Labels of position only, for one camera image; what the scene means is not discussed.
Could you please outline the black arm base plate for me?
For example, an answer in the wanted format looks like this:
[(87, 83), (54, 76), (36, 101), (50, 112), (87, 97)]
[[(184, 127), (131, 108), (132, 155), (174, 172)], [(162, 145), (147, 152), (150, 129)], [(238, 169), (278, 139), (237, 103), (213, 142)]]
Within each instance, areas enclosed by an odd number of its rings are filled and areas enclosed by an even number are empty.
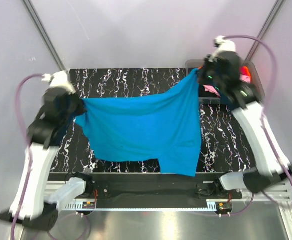
[(117, 196), (188, 196), (203, 199), (233, 200), (242, 197), (235, 187), (224, 190), (218, 173), (198, 173), (195, 177), (161, 173), (68, 173), (64, 185), (76, 189), (75, 197), (97, 193), (99, 199)]

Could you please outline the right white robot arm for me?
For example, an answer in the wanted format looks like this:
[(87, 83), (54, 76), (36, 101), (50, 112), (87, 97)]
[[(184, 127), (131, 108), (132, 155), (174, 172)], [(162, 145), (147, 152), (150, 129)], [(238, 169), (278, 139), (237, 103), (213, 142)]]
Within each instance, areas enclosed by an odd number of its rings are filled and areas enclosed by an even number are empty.
[(224, 51), (208, 55), (198, 70), (202, 85), (213, 86), (220, 101), (231, 110), (249, 142), (255, 168), (222, 175), (213, 185), (214, 195), (225, 198), (231, 190), (247, 189), (253, 194), (292, 178), (292, 163), (280, 149), (267, 119), (262, 115), (263, 102), (257, 87), (241, 80), (241, 58)]

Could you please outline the blue t shirt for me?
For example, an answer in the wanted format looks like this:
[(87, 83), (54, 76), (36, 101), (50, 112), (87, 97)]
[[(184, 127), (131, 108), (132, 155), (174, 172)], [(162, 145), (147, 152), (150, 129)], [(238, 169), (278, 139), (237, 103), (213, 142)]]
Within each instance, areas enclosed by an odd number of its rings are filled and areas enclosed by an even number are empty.
[(157, 159), (163, 174), (194, 177), (202, 146), (197, 69), (165, 93), (85, 98), (76, 118), (97, 159)]

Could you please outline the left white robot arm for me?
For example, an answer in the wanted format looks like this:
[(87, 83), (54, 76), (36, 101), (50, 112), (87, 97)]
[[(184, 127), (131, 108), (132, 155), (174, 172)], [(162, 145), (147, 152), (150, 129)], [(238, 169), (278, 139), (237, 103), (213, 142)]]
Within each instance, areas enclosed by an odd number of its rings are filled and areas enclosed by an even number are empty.
[(0, 221), (48, 232), (55, 226), (59, 212), (73, 199), (89, 198), (94, 193), (92, 176), (76, 172), (64, 186), (44, 197), (52, 163), (68, 127), (85, 112), (75, 90), (59, 86), (45, 92), (43, 105), (26, 131), (30, 145), (25, 150), (16, 197), (10, 208), (0, 213)]

